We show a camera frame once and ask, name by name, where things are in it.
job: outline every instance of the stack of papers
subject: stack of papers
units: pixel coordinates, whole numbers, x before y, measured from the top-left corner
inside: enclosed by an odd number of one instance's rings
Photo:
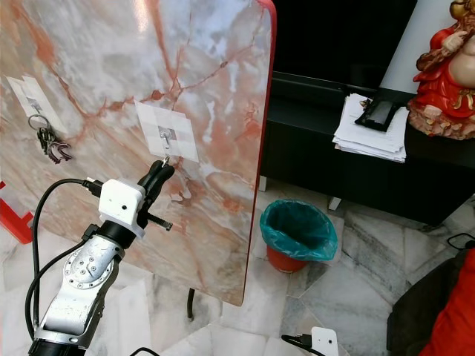
[[[409,111],[400,108],[386,132],[373,130],[355,123],[364,110],[360,102],[366,99],[358,94],[351,94],[346,98],[340,126],[333,139],[335,148],[354,154],[404,162],[406,160],[404,135]]]

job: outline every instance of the trash can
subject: trash can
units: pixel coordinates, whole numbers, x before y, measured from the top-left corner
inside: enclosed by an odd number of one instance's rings
[[[330,219],[308,202],[277,200],[260,221],[269,262],[279,271],[295,272],[308,261],[331,261],[338,238]]]

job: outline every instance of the robotic arm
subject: robotic arm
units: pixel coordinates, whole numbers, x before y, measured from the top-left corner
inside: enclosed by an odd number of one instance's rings
[[[167,157],[156,161],[138,184],[115,179],[104,184],[91,182],[90,191],[100,197],[99,212],[104,223],[100,227],[91,225],[85,232],[86,243],[67,259],[61,288],[35,331],[29,355],[84,355],[125,250],[135,237],[144,236],[149,220],[167,231],[172,227],[148,210],[173,174]]]

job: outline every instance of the marble floor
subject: marble floor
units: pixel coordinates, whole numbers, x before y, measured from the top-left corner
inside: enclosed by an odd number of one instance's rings
[[[475,233],[473,200],[441,226],[428,228],[350,202],[328,211],[326,196],[279,182],[269,182],[268,190],[259,193],[256,222],[268,204],[288,198],[306,200],[329,214],[342,241],[337,263],[311,263],[298,273],[282,274],[267,261],[256,223],[243,305],[238,308],[197,292],[192,322],[186,317],[186,286],[122,263],[86,355],[128,356],[147,346],[161,356],[302,356],[279,337],[309,333],[313,326],[336,331],[340,356],[388,355],[386,319],[392,305],[455,255],[447,237]],[[25,356],[30,341],[23,304],[32,278],[31,247],[0,232],[1,354]],[[41,231],[40,260],[44,263],[71,244]],[[59,288],[61,268],[58,263],[42,279],[41,313]]]

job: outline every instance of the red statue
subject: red statue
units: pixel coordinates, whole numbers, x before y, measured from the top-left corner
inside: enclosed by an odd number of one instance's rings
[[[451,4],[457,23],[430,41],[430,52],[417,61],[421,71],[409,121],[429,136],[475,137],[475,0]]]

